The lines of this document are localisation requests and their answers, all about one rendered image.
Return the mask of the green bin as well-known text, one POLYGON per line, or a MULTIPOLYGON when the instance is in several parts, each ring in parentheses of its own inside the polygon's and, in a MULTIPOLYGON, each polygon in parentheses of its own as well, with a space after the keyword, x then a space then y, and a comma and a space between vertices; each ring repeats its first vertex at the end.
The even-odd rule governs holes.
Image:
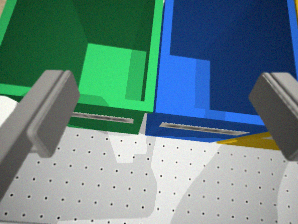
POLYGON ((67 127, 138 135, 153 113, 163 1, 7 0, 0 96, 20 102, 45 70, 70 70, 80 98, 67 127))

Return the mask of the grey perforated base plate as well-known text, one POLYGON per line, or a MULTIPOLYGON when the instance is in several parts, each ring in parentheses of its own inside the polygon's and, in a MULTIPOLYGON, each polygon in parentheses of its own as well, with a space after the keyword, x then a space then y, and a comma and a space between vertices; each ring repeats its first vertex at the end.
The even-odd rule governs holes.
POLYGON ((279 150, 66 127, 29 153, 4 224, 298 224, 298 162, 279 150))

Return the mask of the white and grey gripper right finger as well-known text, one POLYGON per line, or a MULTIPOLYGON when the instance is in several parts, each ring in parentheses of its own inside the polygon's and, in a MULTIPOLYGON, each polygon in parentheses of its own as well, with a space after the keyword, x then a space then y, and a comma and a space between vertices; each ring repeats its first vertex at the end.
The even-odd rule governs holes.
POLYGON ((298 162, 298 82, 287 72, 263 72, 249 100, 286 160, 298 162))

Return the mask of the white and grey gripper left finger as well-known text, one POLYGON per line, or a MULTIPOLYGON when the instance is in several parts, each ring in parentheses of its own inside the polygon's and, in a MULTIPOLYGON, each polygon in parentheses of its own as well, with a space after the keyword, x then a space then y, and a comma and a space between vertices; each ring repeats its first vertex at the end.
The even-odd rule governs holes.
POLYGON ((45 70, 0 126, 0 202, 29 153, 51 158, 80 98, 72 71, 45 70))

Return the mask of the yellow recycle bin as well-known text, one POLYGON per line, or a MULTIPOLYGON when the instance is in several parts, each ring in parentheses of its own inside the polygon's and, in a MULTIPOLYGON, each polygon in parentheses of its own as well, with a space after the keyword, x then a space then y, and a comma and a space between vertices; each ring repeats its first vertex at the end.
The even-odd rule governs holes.
MULTIPOLYGON (((295 12, 298 26, 298 0, 294 0, 295 12)), ((222 141, 217 141, 217 144, 226 144, 226 145, 235 145, 243 147, 252 147, 252 148, 261 148, 261 149, 270 149, 270 150, 279 150, 274 139, 269 132, 248 135, 233 139, 227 139, 222 141)))

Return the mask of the blue bin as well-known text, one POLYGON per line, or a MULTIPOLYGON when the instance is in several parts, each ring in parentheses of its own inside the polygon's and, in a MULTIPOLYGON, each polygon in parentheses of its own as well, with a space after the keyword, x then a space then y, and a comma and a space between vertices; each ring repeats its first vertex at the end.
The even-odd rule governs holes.
POLYGON ((298 82, 294 0, 164 5, 145 136, 212 143, 269 132, 248 96, 263 72, 298 82))

